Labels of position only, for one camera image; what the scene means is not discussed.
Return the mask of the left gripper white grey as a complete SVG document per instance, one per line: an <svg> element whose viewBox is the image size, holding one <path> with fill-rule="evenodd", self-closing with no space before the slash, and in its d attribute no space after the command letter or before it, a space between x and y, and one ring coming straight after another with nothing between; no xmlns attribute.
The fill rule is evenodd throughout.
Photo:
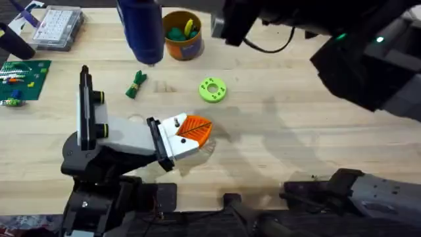
<svg viewBox="0 0 421 237"><path fill-rule="evenodd" d="M166 132L166 150L159 126ZM211 121L181 113L145 124L109 116L104 105L76 111L76 131L62 149L67 176L122 176L157 162L166 172L174 161L195 153L208 140Z"/></svg>

